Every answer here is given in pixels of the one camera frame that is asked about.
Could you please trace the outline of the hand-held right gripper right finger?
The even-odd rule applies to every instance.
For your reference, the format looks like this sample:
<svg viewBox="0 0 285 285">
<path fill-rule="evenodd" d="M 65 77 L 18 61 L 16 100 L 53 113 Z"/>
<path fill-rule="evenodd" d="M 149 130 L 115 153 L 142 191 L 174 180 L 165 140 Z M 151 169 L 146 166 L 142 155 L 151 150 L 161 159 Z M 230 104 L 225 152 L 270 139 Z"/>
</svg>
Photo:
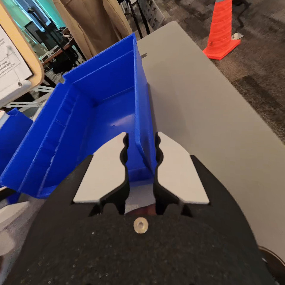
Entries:
<svg viewBox="0 0 285 285">
<path fill-rule="evenodd" d="M 163 215 L 170 204 L 208 205 L 210 200 L 202 185 L 190 153 L 178 142 L 159 131 L 155 135 L 156 168 L 153 183 L 155 211 Z"/>
</svg>

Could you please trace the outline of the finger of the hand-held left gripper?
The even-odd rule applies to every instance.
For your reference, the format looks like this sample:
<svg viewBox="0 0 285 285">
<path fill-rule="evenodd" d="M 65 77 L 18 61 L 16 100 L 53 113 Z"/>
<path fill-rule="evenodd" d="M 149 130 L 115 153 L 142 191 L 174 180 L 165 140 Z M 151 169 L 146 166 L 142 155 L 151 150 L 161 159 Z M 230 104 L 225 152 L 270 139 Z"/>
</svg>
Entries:
<svg viewBox="0 0 285 285">
<path fill-rule="evenodd" d="M 24 240 L 30 220 L 31 197 L 20 194 L 15 204 L 4 203 L 0 210 L 0 255 L 11 253 Z"/>
</svg>

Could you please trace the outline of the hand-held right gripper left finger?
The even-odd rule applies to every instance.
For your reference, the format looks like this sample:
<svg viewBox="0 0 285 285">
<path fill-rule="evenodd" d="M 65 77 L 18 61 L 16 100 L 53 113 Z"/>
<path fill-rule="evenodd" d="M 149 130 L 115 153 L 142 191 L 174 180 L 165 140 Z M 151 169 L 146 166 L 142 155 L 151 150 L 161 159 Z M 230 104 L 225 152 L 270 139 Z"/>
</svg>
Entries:
<svg viewBox="0 0 285 285">
<path fill-rule="evenodd" d="M 106 204 L 112 203 L 119 214 L 124 215 L 130 192 L 126 166 L 128 147 L 129 135 L 122 132 L 93 153 L 73 198 L 74 203 L 94 203 L 100 211 Z"/>
</svg>

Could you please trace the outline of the blue plastic bin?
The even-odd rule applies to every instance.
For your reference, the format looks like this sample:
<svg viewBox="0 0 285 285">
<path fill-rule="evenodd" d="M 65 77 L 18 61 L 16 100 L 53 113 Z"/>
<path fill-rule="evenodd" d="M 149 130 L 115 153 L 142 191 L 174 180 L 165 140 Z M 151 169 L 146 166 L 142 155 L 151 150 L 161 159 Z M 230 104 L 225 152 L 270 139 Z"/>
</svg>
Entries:
<svg viewBox="0 0 285 285">
<path fill-rule="evenodd" d="M 129 135 L 130 182 L 155 174 L 148 83 L 135 34 L 64 75 L 1 174 L 1 186 L 47 198 L 88 155 Z"/>
<path fill-rule="evenodd" d="M 33 121 L 17 108 L 0 113 L 0 173 L 2 173 Z"/>
</svg>

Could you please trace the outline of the round black desk control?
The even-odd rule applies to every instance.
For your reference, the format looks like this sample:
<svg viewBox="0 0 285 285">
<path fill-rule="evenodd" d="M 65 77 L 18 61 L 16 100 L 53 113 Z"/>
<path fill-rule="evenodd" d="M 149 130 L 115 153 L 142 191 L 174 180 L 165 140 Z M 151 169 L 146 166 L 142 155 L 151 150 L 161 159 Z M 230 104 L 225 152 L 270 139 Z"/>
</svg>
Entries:
<svg viewBox="0 0 285 285">
<path fill-rule="evenodd" d="M 262 258 L 271 275 L 279 284 L 284 284 L 285 262 L 278 255 L 265 247 L 258 246 L 258 249 L 261 251 Z"/>
</svg>

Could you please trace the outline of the small wooden side desk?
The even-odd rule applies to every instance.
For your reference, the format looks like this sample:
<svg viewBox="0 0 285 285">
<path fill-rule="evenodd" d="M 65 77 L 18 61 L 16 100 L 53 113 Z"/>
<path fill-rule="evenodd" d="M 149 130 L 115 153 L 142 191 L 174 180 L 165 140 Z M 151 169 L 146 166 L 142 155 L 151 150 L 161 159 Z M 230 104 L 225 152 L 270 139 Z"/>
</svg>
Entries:
<svg viewBox="0 0 285 285">
<path fill-rule="evenodd" d="M 74 45 L 74 41 L 72 39 L 66 45 L 64 45 L 63 49 L 59 48 L 59 50 L 57 50 L 57 51 L 52 50 L 53 51 L 52 54 L 46 55 L 43 57 L 43 59 L 40 59 L 42 66 L 45 66 L 49 62 L 52 62 L 53 59 L 55 59 L 56 57 L 58 57 L 62 53 L 65 53 L 66 50 L 72 48 L 73 46 L 75 46 L 75 45 Z"/>
</svg>

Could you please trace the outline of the instruction sheet on tablet stand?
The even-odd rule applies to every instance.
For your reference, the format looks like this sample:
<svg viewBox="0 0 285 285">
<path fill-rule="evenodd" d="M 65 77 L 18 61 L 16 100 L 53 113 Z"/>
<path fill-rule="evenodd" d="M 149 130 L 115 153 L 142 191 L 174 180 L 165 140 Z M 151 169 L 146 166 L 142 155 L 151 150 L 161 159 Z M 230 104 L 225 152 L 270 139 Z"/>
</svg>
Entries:
<svg viewBox="0 0 285 285">
<path fill-rule="evenodd" d="M 44 69 L 43 66 L 38 59 L 37 55 L 31 48 L 30 44 L 25 39 L 24 35 L 22 34 L 20 28 L 12 19 L 12 16 L 9 14 L 8 10 L 6 9 L 5 5 L 1 1 L 0 4 L 0 25 L 8 34 L 24 60 L 26 61 L 27 65 L 31 69 L 33 75 L 28 78 L 27 84 L 22 88 L 17 89 L 10 95 L 4 98 L 0 98 L 0 107 L 13 107 L 13 106 L 24 106 L 26 103 L 16 102 L 13 103 L 16 99 L 20 98 L 24 94 L 30 91 L 38 91 L 38 92 L 47 92 L 48 94 L 52 93 L 54 87 L 45 87 L 41 86 L 41 83 L 44 80 Z"/>
</svg>

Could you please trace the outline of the printed instruction sheet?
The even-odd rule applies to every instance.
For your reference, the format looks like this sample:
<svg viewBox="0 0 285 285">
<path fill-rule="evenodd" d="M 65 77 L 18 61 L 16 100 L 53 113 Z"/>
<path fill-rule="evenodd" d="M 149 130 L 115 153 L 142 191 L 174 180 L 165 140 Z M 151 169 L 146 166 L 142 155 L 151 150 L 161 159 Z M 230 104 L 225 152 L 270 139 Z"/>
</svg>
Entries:
<svg viewBox="0 0 285 285">
<path fill-rule="evenodd" d="M 33 75 L 26 61 L 5 32 L 0 27 L 0 95 L 7 97 L 27 84 Z"/>
</svg>

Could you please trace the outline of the orange traffic cone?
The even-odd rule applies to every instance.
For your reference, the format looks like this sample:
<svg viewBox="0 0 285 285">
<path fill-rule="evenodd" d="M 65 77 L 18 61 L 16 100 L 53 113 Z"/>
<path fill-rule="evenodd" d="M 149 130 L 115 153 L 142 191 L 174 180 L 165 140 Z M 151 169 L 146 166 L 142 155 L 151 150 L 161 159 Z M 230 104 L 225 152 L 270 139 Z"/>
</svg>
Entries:
<svg viewBox="0 0 285 285">
<path fill-rule="evenodd" d="M 203 53 L 209 59 L 222 60 L 240 43 L 240 39 L 232 39 L 232 0 L 215 1 L 208 43 Z"/>
</svg>

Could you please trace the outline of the beige hanging coat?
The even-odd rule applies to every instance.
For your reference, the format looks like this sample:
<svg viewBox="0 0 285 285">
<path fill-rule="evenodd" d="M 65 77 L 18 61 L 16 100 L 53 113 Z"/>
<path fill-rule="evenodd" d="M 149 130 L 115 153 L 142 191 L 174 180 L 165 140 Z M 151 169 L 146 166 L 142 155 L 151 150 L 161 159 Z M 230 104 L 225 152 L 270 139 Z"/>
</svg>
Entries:
<svg viewBox="0 0 285 285">
<path fill-rule="evenodd" d="M 132 34 L 117 0 L 53 0 L 85 58 Z"/>
</svg>

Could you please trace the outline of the white printed poster panel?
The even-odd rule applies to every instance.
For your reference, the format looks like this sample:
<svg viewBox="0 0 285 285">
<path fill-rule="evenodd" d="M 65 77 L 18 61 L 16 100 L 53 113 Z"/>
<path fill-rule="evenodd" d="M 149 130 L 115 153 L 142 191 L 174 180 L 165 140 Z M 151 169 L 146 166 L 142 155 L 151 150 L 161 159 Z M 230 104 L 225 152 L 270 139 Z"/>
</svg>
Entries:
<svg viewBox="0 0 285 285">
<path fill-rule="evenodd" d="M 157 30 L 162 25 L 165 16 L 154 0 L 146 0 L 141 6 L 144 8 L 144 15 L 153 30 Z"/>
</svg>

